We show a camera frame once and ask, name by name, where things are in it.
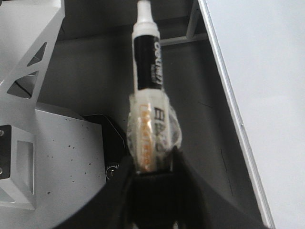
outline triangular cutout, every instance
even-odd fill
[[[33,95],[37,73],[38,72],[33,72],[19,78],[13,83],[7,93],[21,98],[30,99]]]
[[[42,61],[43,55],[44,55],[44,51],[46,49],[47,43],[45,42],[40,49],[38,50],[38,52],[34,55],[34,57],[31,59],[31,61],[28,63],[27,67],[31,66],[32,64],[38,63],[40,61]]]

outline black marker label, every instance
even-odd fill
[[[137,66],[138,90],[161,89],[163,71],[159,38],[151,35],[136,37],[134,39],[134,58]]]

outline white marker cap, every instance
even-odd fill
[[[132,38],[152,35],[160,38],[157,24],[153,21],[151,3],[148,0],[138,1],[138,18],[133,26]]]

